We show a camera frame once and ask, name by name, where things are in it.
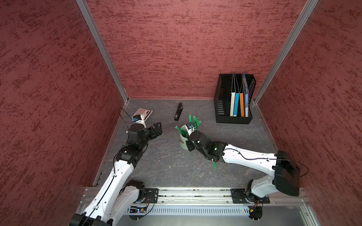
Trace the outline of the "black mesh file organizer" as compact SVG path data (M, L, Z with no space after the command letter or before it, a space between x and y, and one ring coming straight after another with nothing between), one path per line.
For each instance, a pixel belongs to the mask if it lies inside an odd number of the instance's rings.
M243 73L236 73L236 75L239 81L240 88L240 86L243 85ZM249 90L249 117L240 116L240 106L238 106L237 117L234 117L230 116L232 74L219 75L214 97L215 115L217 123L249 124L253 119L250 110L250 103L256 87L256 80L252 74L246 74L246 78Z

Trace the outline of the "right aluminium corner post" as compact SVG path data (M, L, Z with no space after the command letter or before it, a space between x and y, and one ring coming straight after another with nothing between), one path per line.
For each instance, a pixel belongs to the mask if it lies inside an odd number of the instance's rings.
M257 92L254 103L257 105L261 100L263 94L266 92L269 84L271 83L272 79L274 78L275 74L277 73L279 67L281 66L282 62L284 61L285 57L289 53L290 49L292 48L294 42L298 38L300 32L302 31L303 27L305 26L306 22L308 21L309 17L311 16L312 12L314 11L318 0L308 0L305 3L300 15L298 16L293 28L291 29L286 41L283 44L275 62L273 63L271 69L269 70L263 84L261 85L259 91Z

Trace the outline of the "light blue folder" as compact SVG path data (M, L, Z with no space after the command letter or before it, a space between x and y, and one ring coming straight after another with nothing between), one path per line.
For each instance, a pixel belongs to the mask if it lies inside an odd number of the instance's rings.
M243 72L243 94L244 94L244 112L245 117L249 117L249 90L246 74Z

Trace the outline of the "blue spine folder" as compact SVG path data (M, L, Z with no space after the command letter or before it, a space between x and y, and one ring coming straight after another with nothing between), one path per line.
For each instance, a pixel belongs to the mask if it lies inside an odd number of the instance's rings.
M237 117L238 115L238 106L239 106L239 81L237 75L233 73L234 76L234 87L235 87L235 101L234 101L234 113L233 116Z

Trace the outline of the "aluminium corner post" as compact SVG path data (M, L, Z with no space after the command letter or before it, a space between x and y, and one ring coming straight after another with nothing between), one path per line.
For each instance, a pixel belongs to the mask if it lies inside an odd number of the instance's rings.
M124 86L119 78L119 75L117 73L117 70L116 70L116 67L114 66L114 63L110 57L110 54L106 48L106 45L101 37L101 34L96 26L96 23L93 19L93 16L91 14L91 11L89 9L89 6L87 4L86 1L84 0L76 0L76 3L88 25L88 28L100 50L100 53L108 67L108 70L117 86L117 89L119 91L119 93L121 94L122 96L122 99L124 101L124 103L127 105L129 103L129 97L128 95L126 94L126 91L124 89Z
M308 21L309 17L311 16L312 12L314 11L318 0L308 0L305 3L300 15L298 16L293 28L291 29L286 41L283 44L275 62L273 63L271 69L269 70L263 84L261 85L259 91L257 92L254 103L257 105L261 100L263 94L266 92L269 84L271 83L272 79L274 78L275 74L277 73L279 67L281 66L282 62L284 61L285 57L289 53L290 49L292 48L294 42L298 38L300 32L302 31L303 27L305 26L306 22Z

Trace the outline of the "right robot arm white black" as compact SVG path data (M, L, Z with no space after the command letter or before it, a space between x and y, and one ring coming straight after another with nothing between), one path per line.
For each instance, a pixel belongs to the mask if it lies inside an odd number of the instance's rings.
M251 179L245 189L234 192L233 197L241 197L243 203L265 202L270 194L281 192L288 196L299 196L300 168L289 153L260 153L236 147L221 141L211 141L199 131L191 133L186 141L189 151L197 150L207 160L214 163L237 164L256 169L266 175Z

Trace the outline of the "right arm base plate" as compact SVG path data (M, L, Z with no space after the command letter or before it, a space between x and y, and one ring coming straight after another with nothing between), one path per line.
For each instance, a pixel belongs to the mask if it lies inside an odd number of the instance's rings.
M231 198L234 204L270 204L268 196L260 198L251 192L246 192L246 189L231 189Z

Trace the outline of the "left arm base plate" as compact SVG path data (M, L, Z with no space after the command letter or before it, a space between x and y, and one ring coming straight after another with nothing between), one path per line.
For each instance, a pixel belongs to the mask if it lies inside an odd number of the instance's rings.
M145 196L141 203L154 204L158 202L159 189L158 188L146 188Z

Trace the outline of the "pale green storage cup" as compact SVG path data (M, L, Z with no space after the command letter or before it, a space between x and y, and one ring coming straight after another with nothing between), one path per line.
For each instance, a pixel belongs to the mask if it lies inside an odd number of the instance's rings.
M183 125L181 128L187 131L186 125ZM183 137L180 135L181 147L185 150L188 150L186 142L188 141L189 136L190 135L188 135L188 137Z

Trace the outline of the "orange spine folder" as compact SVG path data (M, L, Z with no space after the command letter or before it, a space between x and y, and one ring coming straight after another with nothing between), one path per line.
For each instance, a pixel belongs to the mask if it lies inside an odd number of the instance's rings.
M243 85L241 85L239 88L239 106L240 106L240 116L245 117Z

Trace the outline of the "aluminium mounting rail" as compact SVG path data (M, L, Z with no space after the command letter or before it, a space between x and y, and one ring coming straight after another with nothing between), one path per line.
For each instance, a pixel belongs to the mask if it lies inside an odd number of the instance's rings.
M159 187L155 194L158 205L237 205L243 198L236 195L228 187ZM304 206L310 201L303 188L299 196L288 196L281 192L267 196L271 206Z

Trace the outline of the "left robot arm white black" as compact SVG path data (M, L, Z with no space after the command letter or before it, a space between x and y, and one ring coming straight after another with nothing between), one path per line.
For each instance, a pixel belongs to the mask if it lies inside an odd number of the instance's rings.
M127 142L115 155L113 168L105 183L84 212L75 214L69 224L115 226L133 203L143 201L146 195L144 183L128 181L128 178L147 150L148 142L162 133L160 122L148 128L142 123L131 125L127 133Z

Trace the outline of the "left aluminium corner post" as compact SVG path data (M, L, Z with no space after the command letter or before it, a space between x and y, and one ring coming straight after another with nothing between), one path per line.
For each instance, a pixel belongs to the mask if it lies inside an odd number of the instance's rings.
M117 86L117 89L119 91L119 93L121 94L122 96L122 99L124 101L124 103L127 105L129 103L129 97L128 95L126 94L126 91L124 89L124 86L119 78L119 75L117 73L117 70L116 70L116 67L114 66L114 63L110 57L110 54L106 48L106 45L101 37L101 34L96 26L96 23L93 19L93 16L91 14L91 11L89 9L89 6L87 4L86 1L84 0L76 0L76 3L88 25L88 28L100 50L100 53L108 67L108 70Z

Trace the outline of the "black stapler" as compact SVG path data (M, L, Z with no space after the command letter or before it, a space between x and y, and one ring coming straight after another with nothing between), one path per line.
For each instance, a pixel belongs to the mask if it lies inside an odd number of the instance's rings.
M176 110L176 113L175 113L175 116L174 116L175 121L179 121L179 118L181 116L182 111L183 111L183 104L179 103L178 107L177 107L177 110Z

